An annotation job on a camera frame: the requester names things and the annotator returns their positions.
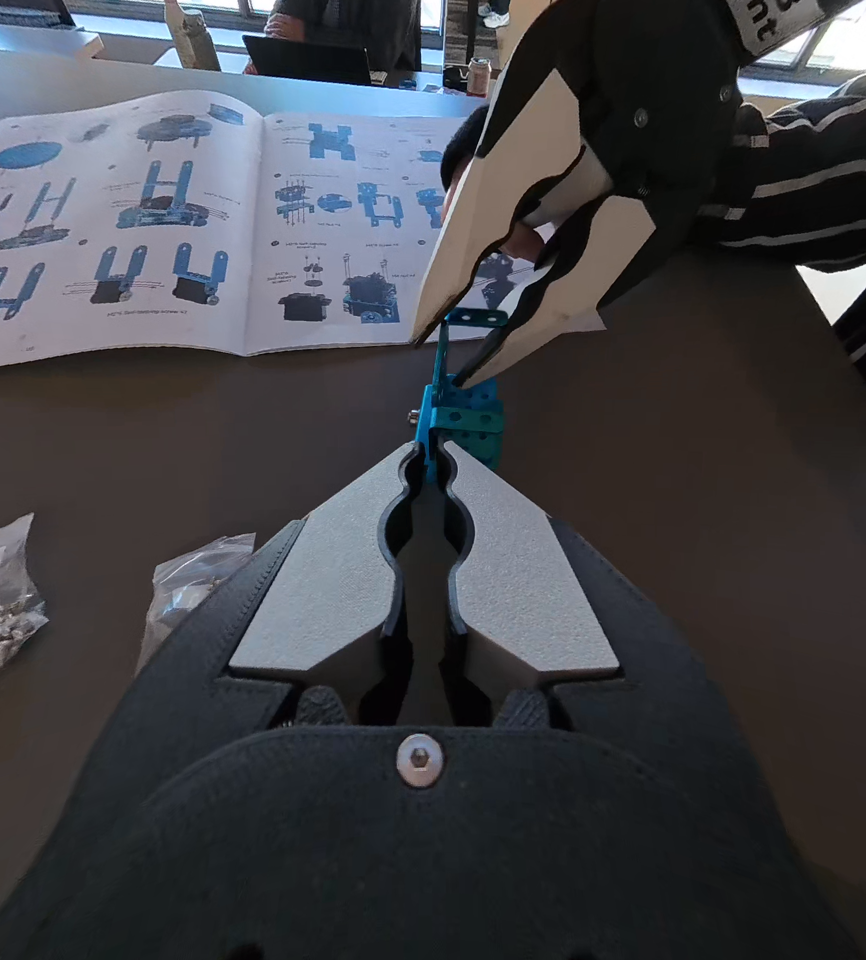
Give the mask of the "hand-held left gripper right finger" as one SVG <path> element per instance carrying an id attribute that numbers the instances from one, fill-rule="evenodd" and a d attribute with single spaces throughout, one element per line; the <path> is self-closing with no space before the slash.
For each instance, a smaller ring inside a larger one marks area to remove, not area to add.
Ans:
<path id="1" fill-rule="evenodd" d="M 516 690 L 614 679 L 617 654 L 545 510 L 453 440 L 439 442 L 447 578 L 439 670 L 454 718 L 493 718 Z"/>

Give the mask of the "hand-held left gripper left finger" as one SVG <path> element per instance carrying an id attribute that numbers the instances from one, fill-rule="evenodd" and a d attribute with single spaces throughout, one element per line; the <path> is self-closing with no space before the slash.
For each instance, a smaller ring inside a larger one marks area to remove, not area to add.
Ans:
<path id="1" fill-rule="evenodd" d="M 232 675 L 329 687 L 353 720 L 394 722 L 413 666 L 397 555 L 423 478 L 423 445 L 404 443 L 307 515 Z"/>

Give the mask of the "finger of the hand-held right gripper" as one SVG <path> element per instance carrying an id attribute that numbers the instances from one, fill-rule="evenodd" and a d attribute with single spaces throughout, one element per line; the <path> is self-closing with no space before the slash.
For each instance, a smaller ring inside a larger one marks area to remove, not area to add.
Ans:
<path id="1" fill-rule="evenodd" d="M 556 230 L 535 269 L 501 302 L 505 324 L 463 366 L 477 385 L 517 364 L 560 334 L 600 330 L 601 299 L 655 231 L 641 198 L 610 195 L 584 204 Z"/>
<path id="2" fill-rule="evenodd" d="M 580 100 L 559 68 L 543 77 L 507 68 L 485 126 L 453 186 L 423 277 L 412 344 L 426 341 L 470 289 L 480 263 L 516 224 L 559 226 L 583 205 L 615 195 L 610 175 L 585 142 Z"/>

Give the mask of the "blue slim metal bracket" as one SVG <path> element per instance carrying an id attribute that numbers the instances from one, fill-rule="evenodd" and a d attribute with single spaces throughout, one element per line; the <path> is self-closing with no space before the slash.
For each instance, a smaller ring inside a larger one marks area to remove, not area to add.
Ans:
<path id="1" fill-rule="evenodd" d="M 439 340 L 432 382 L 437 402 L 441 402 L 448 383 L 448 352 L 452 329 L 502 330 L 509 323 L 509 315 L 503 310 L 487 308 L 456 307 L 450 310 L 439 324 Z"/>

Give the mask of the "blue perforated U-shaped metal bracket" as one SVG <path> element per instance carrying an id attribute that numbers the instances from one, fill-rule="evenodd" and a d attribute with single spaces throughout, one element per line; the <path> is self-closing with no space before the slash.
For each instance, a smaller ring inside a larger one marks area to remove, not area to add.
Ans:
<path id="1" fill-rule="evenodd" d="M 407 419 L 415 441 L 424 447 L 430 484 L 437 480 L 438 439 L 454 442 L 493 472 L 501 458 L 505 417 L 496 380 L 489 378 L 471 389 L 457 389 L 452 380 L 449 375 L 440 388 L 427 385 L 419 409 Z"/>

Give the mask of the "person's right forearm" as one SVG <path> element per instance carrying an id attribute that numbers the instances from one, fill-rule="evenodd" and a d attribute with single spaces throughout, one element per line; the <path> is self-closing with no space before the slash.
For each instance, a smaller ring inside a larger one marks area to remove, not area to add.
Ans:
<path id="1" fill-rule="evenodd" d="M 866 264 L 866 73 L 769 116 L 744 103 L 687 241 L 827 273 Z"/>

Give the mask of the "person's right hand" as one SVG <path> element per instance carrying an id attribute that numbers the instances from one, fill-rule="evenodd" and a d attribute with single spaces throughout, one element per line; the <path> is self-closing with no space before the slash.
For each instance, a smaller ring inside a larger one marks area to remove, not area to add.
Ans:
<path id="1" fill-rule="evenodd" d="M 554 257 L 556 251 L 547 246 L 556 231 L 553 222 L 546 222 L 539 226 L 532 226 L 525 222 L 515 225 L 509 238 L 499 247 L 500 252 L 513 259 L 524 260 L 531 264 L 544 264 Z"/>

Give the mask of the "black laptop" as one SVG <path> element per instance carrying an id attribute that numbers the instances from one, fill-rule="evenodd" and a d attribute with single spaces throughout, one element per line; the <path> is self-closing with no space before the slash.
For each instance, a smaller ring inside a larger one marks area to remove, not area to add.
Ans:
<path id="1" fill-rule="evenodd" d="M 367 51 L 363 48 L 293 42 L 249 33 L 243 34 L 243 42 L 259 76 L 371 86 Z"/>

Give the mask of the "open assembly instruction manual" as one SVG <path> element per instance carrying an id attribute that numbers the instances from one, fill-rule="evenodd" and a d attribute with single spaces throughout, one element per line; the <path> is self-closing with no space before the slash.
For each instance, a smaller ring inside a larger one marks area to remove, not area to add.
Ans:
<path id="1" fill-rule="evenodd" d="M 0 121 L 0 366 L 408 342 L 462 124 L 201 90 Z"/>

